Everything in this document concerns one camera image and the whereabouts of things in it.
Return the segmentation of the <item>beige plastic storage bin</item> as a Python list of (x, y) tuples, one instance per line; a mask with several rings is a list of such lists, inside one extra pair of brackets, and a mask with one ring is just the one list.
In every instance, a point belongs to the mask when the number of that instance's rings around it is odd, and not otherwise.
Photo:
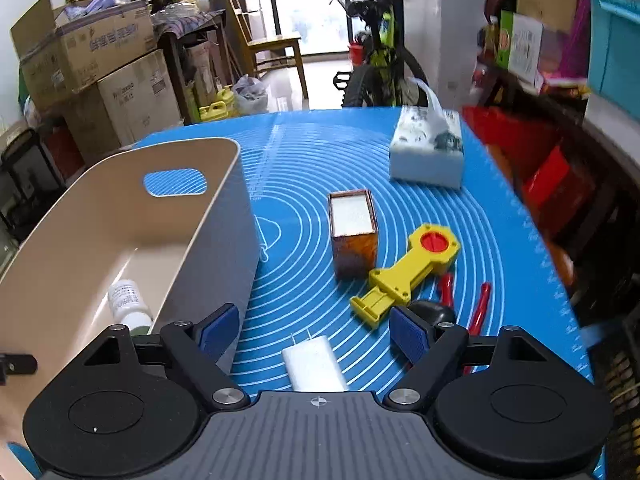
[[(48, 479), (233, 479), (262, 412), (201, 406), (167, 374), (167, 324), (223, 304), (240, 327), (259, 260), (240, 144), (168, 142), (102, 160), (30, 233), (1, 281), (1, 353), (32, 375), (1, 386), (1, 474)], [(107, 291), (137, 283), (146, 335), (116, 324)]]

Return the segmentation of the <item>red action figure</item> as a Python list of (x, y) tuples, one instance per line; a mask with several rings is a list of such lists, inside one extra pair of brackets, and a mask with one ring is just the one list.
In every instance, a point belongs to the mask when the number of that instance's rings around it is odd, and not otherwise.
[(454, 305), (454, 274), (451, 272), (442, 274), (438, 279), (437, 290), (441, 304), (450, 310), (455, 310), (457, 314), (463, 314), (462, 325), (468, 330), (469, 335), (480, 336), (489, 310), (489, 299), (492, 291), (491, 282), (484, 282), (480, 285), (480, 291), (473, 296), (476, 301), (474, 308), (471, 308), (469, 298), (462, 301), (460, 308)]

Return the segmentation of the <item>yellow red toy tool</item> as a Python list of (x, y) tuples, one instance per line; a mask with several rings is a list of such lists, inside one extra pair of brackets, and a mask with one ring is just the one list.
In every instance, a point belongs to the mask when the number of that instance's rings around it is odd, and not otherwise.
[(375, 330), (391, 307), (410, 304), (412, 292), (428, 276), (445, 274), (460, 248), (448, 226), (422, 224), (409, 235), (405, 255), (388, 268), (369, 272), (368, 291), (350, 298), (352, 312)]

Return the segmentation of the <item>black metal rack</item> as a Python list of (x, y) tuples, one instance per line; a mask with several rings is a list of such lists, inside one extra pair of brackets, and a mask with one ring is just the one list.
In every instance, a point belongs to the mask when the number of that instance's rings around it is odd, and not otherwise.
[[(30, 174), (26, 180), (18, 174), (16, 166), (31, 150), (36, 150), (42, 158), (53, 179), (53, 188), (44, 188), (34, 174)], [(66, 185), (44, 150), (39, 133), (33, 128), (23, 130), (6, 146), (1, 154), (1, 171), (11, 178), (17, 189), (15, 203), (7, 214), (1, 214), (1, 221), (14, 240), (22, 244), (64, 194)]]

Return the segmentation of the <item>white tissue box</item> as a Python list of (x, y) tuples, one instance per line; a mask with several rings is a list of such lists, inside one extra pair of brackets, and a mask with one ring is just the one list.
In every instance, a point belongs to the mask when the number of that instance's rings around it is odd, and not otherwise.
[(390, 142), (390, 177), (458, 190), (464, 170), (460, 114), (444, 110), (423, 80), (409, 81), (425, 94), (426, 105), (401, 107)]

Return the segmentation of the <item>open top cardboard box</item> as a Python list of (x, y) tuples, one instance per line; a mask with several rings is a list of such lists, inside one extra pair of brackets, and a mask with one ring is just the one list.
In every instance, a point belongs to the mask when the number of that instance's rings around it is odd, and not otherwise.
[(156, 48), (149, 0), (38, 0), (11, 27), (18, 99), (44, 112)]

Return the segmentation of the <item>teal plastic storage bin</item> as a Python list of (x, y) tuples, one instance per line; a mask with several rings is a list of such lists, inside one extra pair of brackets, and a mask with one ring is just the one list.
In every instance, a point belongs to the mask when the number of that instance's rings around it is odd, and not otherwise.
[(639, 119), (639, 0), (590, 0), (588, 86)]

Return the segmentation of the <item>large lower cardboard box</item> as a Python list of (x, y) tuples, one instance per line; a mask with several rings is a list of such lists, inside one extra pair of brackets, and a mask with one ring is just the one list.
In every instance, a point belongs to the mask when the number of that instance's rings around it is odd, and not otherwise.
[(161, 50), (115, 70), (69, 99), (62, 115), (88, 165), (151, 133), (182, 125)]

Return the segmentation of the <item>wooden chair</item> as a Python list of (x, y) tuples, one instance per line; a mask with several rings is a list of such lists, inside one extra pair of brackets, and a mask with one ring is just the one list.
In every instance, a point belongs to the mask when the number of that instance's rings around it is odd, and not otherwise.
[(295, 67), (303, 98), (309, 99), (299, 35), (276, 35), (255, 39), (250, 30), (247, 13), (240, 0), (224, 0), (228, 21), (238, 38), (240, 67), (244, 74), (257, 77), (261, 73)]

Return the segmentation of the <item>red shopping bag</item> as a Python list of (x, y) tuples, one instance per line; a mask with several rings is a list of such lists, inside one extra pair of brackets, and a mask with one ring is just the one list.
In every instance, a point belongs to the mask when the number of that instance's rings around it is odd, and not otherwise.
[(466, 106), (462, 117), (498, 161), (544, 236), (555, 237), (594, 192), (593, 177), (565, 153), (561, 128), (498, 107)]

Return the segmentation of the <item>white refrigerator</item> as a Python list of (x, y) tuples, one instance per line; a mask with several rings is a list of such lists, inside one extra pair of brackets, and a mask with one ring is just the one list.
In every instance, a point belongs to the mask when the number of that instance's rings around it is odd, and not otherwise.
[(442, 107), (458, 110), (469, 103), (484, 5), (485, 0), (404, 0), (405, 46)]

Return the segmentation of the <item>white pill bottle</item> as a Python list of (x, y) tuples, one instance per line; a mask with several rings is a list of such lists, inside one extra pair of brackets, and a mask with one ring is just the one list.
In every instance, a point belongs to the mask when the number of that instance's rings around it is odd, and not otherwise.
[(131, 335), (146, 335), (153, 315), (136, 282), (120, 280), (107, 291), (107, 302), (116, 324), (125, 325)]

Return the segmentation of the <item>white power adapter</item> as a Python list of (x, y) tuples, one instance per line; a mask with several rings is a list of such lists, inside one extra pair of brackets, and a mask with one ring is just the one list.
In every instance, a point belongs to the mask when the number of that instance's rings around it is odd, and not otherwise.
[(281, 351), (292, 389), (299, 392), (348, 391), (346, 379), (326, 336), (292, 344)]

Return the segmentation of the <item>green black bicycle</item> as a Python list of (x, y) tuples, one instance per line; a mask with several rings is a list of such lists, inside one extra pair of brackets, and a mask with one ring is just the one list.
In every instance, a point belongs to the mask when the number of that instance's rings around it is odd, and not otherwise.
[(427, 82), (416, 57), (405, 47), (402, 0), (337, 0), (349, 18), (363, 21), (354, 52), (361, 60), (349, 73), (338, 72), (334, 87), (343, 92), (344, 107), (425, 106), (421, 88)]

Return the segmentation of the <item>green white product box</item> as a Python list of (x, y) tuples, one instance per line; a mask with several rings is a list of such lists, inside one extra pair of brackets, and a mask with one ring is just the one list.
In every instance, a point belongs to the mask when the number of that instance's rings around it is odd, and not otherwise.
[(497, 65), (526, 84), (534, 84), (539, 75), (544, 25), (528, 16), (508, 11), (501, 12), (499, 25)]

